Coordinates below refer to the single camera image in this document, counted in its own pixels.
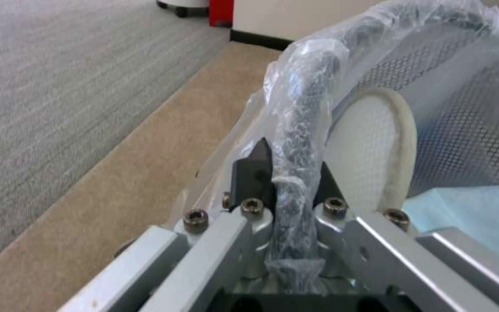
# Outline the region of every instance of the blue cloth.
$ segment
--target blue cloth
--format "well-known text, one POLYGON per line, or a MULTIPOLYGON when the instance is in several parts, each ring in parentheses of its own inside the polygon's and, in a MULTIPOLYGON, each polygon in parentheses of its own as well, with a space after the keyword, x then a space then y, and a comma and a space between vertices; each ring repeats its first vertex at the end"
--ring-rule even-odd
POLYGON ((435 188, 404 202, 418 231, 456 227, 499 254, 499 186, 435 188))

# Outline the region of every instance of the metal mesh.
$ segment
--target metal mesh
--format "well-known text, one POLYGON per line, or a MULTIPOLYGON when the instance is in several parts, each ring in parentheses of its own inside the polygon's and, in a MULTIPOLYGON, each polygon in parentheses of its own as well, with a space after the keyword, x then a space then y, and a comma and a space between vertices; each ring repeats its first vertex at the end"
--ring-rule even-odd
MULTIPOLYGON (((368 71, 352 94, 372 86, 400 90, 482 34, 475 27, 426 27, 368 71)), ((493 184, 499 184, 499 62, 447 96, 435 118, 418 128, 409 195, 433 187, 493 184)))

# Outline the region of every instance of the black baseboard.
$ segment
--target black baseboard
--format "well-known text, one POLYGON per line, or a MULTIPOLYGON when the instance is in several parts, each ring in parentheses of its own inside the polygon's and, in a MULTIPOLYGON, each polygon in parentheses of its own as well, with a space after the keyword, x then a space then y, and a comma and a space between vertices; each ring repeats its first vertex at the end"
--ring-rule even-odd
POLYGON ((246 33, 233 29, 230 30, 230 41, 253 44, 279 51, 284 51, 284 49, 292 43, 291 40, 246 33))

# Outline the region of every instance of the floor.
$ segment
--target floor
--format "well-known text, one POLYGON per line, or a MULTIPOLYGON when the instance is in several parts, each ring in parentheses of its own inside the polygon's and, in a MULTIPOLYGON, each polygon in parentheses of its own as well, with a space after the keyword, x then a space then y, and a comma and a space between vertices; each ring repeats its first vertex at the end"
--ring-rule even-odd
POLYGON ((202 14, 0 0, 0 251, 227 44, 202 14))
POLYGON ((0 312, 56 310, 167 221, 280 52, 229 43, 0 254, 0 312))

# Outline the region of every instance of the clear plastic wrap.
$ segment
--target clear plastic wrap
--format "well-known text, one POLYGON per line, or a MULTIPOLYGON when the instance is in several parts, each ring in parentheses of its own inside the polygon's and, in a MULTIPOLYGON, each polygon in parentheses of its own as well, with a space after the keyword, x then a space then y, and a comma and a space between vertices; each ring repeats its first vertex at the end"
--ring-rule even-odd
POLYGON ((411 194, 499 184, 499 10, 478 0, 387 1, 292 43, 269 65, 263 89, 178 197, 169 226, 190 209, 216 217, 232 163, 265 137, 277 188, 268 265, 285 291, 316 291, 322 261, 311 202, 325 142, 368 87, 395 89, 412 109, 411 194))

